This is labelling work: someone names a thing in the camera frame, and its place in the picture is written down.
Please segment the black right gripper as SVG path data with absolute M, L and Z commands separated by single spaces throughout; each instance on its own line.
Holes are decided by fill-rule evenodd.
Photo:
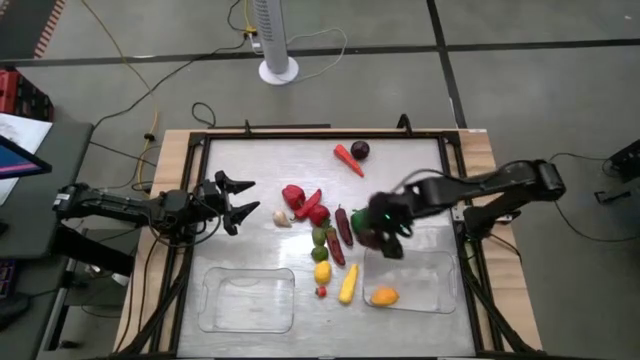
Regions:
M 385 258 L 402 259 L 404 250 L 397 235 L 413 235 L 413 205 L 415 196 L 410 192 L 377 192 L 368 202 L 369 228 L 383 233 L 382 254 Z

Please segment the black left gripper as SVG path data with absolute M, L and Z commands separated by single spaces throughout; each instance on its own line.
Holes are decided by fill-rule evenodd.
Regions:
M 219 218 L 222 227 L 229 235 L 237 235 L 238 227 L 260 205 L 260 202 L 254 201 L 234 207 L 230 196 L 255 185 L 254 181 L 232 180 L 220 170 L 215 173 L 214 180 L 203 180 L 194 187 L 194 197 L 210 218 Z

